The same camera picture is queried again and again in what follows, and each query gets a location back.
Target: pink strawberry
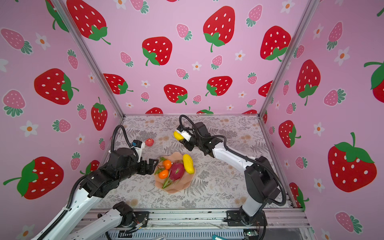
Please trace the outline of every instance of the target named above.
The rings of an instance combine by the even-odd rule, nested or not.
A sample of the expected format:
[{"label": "pink strawberry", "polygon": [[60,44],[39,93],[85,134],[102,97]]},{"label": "pink strawberry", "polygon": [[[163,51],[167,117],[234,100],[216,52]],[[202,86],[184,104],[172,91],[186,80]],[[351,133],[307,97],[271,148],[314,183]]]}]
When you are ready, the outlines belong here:
[{"label": "pink strawberry", "polygon": [[346,212],[338,212],[335,214],[337,222],[349,232],[355,231],[357,234],[362,233],[362,225],[360,221],[352,215],[348,215]]},{"label": "pink strawberry", "polygon": [[262,16],[262,11],[263,11],[263,5],[259,4],[253,9],[251,9],[248,13],[248,18],[247,18],[247,26],[248,27],[253,27],[253,25],[256,24],[256,22],[261,18]]},{"label": "pink strawberry", "polygon": [[213,70],[216,70],[218,69],[218,67],[223,63],[223,56],[222,55],[217,55],[216,57],[214,57],[212,59],[212,64],[211,64],[211,68]]},{"label": "pink strawberry", "polygon": [[197,105],[201,102],[201,96],[200,95],[196,95],[194,96],[193,98],[193,104]]},{"label": "pink strawberry", "polygon": [[54,121],[52,127],[56,132],[66,132],[71,129],[71,124],[67,120],[62,119]]},{"label": "pink strawberry", "polygon": [[22,94],[16,90],[9,90],[3,97],[4,111],[6,115],[11,117],[18,117],[23,114],[23,108],[25,108],[25,101]]},{"label": "pink strawberry", "polygon": [[179,76],[179,78],[182,78],[182,79],[188,79],[189,78],[188,73],[184,69],[178,68],[178,69],[176,69],[176,73]]},{"label": "pink strawberry", "polygon": [[333,107],[336,104],[343,102],[346,95],[347,94],[341,88],[337,91],[333,89],[324,97],[324,104]]},{"label": "pink strawberry", "polygon": [[80,153],[75,152],[72,155],[72,160],[71,160],[71,168],[72,168],[72,170],[75,171],[79,165],[80,165]]},{"label": "pink strawberry", "polygon": [[283,95],[287,95],[288,93],[288,89],[289,89],[289,81],[288,80],[285,80],[284,82],[284,87],[283,87]]},{"label": "pink strawberry", "polygon": [[249,84],[255,84],[257,81],[256,73],[250,73],[248,74],[248,80]]},{"label": "pink strawberry", "polygon": [[141,95],[141,100],[147,102],[149,100],[149,94],[147,92],[143,92]]},{"label": "pink strawberry", "polygon": [[24,38],[20,33],[7,28],[1,28],[0,32],[12,48],[20,50],[24,54],[32,53],[31,45],[28,41],[24,41]]},{"label": "pink strawberry", "polygon": [[84,108],[84,105],[79,103],[77,105],[77,111],[79,111],[79,117],[81,117],[82,120],[87,119],[87,110]]},{"label": "pink strawberry", "polygon": [[327,42],[328,51],[336,47],[337,41],[341,38],[342,34],[343,34],[343,23],[338,22],[333,27],[332,31],[329,33],[328,42]]},{"label": "pink strawberry", "polygon": [[178,24],[176,26],[177,33],[179,34],[179,37],[184,38],[184,40],[189,41],[192,39],[192,32],[189,30],[187,25],[184,24]]},{"label": "pink strawberry", "polygon": [[69,49],[67,53],[69,55],[68,62],[74,69],[77,69],[79,62],[77,61],[76,54],[74,53],[74,51],[72,51],[72,49]]}]

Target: pink wallpaper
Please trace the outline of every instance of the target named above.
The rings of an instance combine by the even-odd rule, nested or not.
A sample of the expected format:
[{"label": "pink wallpaper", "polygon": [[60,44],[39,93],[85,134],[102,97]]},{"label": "pink wallpaper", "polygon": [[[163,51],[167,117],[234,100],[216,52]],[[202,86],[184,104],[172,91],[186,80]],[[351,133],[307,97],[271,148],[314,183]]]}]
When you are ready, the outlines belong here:
[{"label": "pink wallpaper", "polygon": [[256,113],[306,0],[67,0],[121,108]]},{"label": "pink wallpaper", "polygon": [[322,1],[267,110],[317,239],[382,239],[383,7]]},{"label": "pink wallpaper", "polygon": [[0,29],[0,229],[27,240],[98,167],[119,118],[49,2],[6,1]]}]

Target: fruit plate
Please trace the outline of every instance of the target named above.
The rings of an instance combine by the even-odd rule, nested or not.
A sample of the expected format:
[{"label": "fruit plate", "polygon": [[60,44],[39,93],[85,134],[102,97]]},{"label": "fruit plate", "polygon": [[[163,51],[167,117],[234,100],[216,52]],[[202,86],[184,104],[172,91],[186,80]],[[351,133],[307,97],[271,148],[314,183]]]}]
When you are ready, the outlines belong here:
[{"label": "fruit plate", "polygon": [[[179,152],[174,152],[171,156],[163,156],[163,157],[170,160],[172,163],[176,162],[177,160],[183,160],[183,155]],[[174,194],[176,192],[180,192],[181,190],[184,190],[187,187],[189,187],[195,174],[196,174],[196,168],[195,168],[195,172],[193,174],[189,174],[189,173],[185,172],[184,175],[181,177],[181,179],[178,182],[172,183],[171,185],[169,185],[168,187],[166,187],[163,190],[169,194]],[[156,174],[154,176],[155,176],[155,181],[156,181],[155,186],[162,189],[163,184],[165,183],[166,179],[160,179],[158,174]]]}]

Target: yellow fruit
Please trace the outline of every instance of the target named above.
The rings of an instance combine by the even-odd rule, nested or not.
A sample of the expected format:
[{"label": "yellow fruit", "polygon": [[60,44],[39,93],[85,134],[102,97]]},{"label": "yellow fruit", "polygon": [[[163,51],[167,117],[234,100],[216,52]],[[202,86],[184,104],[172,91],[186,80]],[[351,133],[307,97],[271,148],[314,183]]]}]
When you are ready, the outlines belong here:
[{"label": "yellow fruit", "polygon": [[188,154],[184,154],[183,155],[183,164],[184,164],[185,171],[187,173],[189,173],[189,174],[195,173],[195,168],[193,167],[193,160],[192,160],[191,156],[189,156]]}]

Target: floral tablecloth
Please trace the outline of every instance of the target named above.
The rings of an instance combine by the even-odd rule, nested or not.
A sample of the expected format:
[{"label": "floral tablecloth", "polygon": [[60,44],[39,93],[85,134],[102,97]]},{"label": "floral tablecloth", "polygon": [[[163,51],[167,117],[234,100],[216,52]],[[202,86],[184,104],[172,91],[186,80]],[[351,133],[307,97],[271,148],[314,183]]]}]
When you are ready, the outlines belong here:
[{"label": "floral tablecloth", "polygon": [[[190,118],[195,123],[202,121],[211,135],[225,135],[228,146],[250,156],[268,158],[274,169],[256,116],[191,115]],[[126,116],[123,122],[130,141],[155,140],[152,147],[144,148],[144,160],[169,156],[174,152],[189,154],[196,169],[191,185],[178,193],[168,194],[155,187],[152,175],[136,174],[110,191],[96,208],[108,209],[120,201],[133,208],[237,208],[245,202],[248,194],[244,173],[223,161],[204,156],[196,147],[189,152],[173,137],[178,125],[178,115]],[[127,147],[122,134],[116,138],[115,149],[119,147]],[[271,204],[266,207],[279,206]]]}]

